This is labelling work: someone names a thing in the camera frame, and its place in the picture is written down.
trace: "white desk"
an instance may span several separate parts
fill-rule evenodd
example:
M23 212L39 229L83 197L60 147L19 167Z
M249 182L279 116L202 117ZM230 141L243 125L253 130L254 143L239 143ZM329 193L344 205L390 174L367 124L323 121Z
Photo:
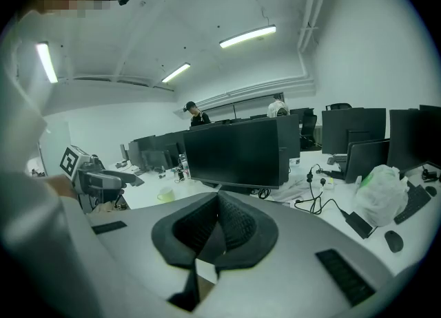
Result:
M338 170L337 164L332 166L327 164L328 157L330 156L322 154L321 151L302 152L300 154L300 164L291 164L291 174L303 173L306 175L314 164L319 164L324 170ZM429 170L432 169L429 165L426 165L426 168ZM133 172L134 169L135 168L129 168L125 172ZM432 198L428 204L408 220L399 225L392 222L387 226L379 227L365 240L363 240L345 222L345 219L333 202L326 205L321 215L315 216L319 216L324 221L330 223L348 237L370 250L384 262L394 275L396 275L408 266L420 261L425 256L441 221L441 185L438 181L427 184L423 183L421 180L421 170L422 169L419 168L409 173L409 180L416 186L422 184L424 187L427 185L435 187L438 191L436 197ZM313 171L313 173L314 179L323 177L322 175L316 174L315 171ZM159 179L158 174L153 172L144 173L139 177L145 182L144 184L138 187L128 185L125 189L124 198L131 209L162 204L156 196L158 195L159 190L163 187L173 188L177 200L202 192L217 191L217 189L207 187L201 182L194 180L185 180L176 184L171 171L167 171L166 177L163 179ZM335 180L334 190L325 190L322 194L322 204L324 204L329 198L333 198L342 210L351 213L354 210L353 195L355 190L356 186L354 184L346 184L342 180ZM314 195L318 195L318 189L313 189L313 191ZM306 191L303 194L303 197L304 199L310 199L310 191ZM308 204L310 203L300 204L299 206L307 208ZM299 210L287 208L287 211ZM384 234L389 230L395 231L403 238L404 248L398 253L392 253L384 239ZM198 274L200 276L209 281L214 281L216 279L210 264L207 264L207 266L204 267L204 273L199 271L201 263L198 264Z

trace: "fluorescent light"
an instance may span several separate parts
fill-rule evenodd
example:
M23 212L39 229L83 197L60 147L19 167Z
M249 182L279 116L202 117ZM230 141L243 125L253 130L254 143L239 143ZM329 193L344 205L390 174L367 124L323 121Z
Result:
M233 36L232 38L225 39L224 41L221 41L219 45L221 47L229 47L231 45L240 43L241 41L245 41L248 39L256 38L257 36L262 36L265 34L274 33L276 31L275 25L269 25L268 27L259 28L255 30L251 30L249 32L239 34L237 36Z
M38 43L37 51L39 52L41 63L43 68L48 75L48 79L51 83L58 83L57 76L54 71L54 66L52 65L52 60L50 59L49 46L48 43Z
M180 74L181 72L184 72L187 68L190 67L189 63L184 63L182 66L180 66L175 72L173 72L172 74L170 74L168 77L163 79L163 83L166 83L168 81L170 81L172 78L176 77L178 74Z

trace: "office chair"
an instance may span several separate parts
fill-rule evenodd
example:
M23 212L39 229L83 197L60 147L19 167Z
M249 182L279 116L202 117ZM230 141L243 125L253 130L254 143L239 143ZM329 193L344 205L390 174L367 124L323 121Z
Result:
M280 117L280 116L288 116L288 111L286 111L286 109L283 109L283 107L281 107L277 111L277 117Z
M303 115L302 131L300 133L300 148L308 149L316 144L314 129L316 128L317 115Z
M351 109L351 108L352 106L348 103L337 103L326 106L326 110L342 110L342 109Z

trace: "cup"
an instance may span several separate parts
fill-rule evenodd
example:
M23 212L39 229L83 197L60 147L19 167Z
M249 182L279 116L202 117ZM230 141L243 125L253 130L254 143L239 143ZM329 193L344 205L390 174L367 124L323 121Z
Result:
M165 203L174 201L174 192L170 187L164 187L159 191L158 199Z

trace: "white plastic bag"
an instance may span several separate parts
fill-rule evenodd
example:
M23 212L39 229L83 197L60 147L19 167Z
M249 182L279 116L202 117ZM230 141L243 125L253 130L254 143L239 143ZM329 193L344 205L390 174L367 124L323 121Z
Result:
M407 205L407 178L395 167L380 165L361 182L355 195L358 211L373 226L388 225Z

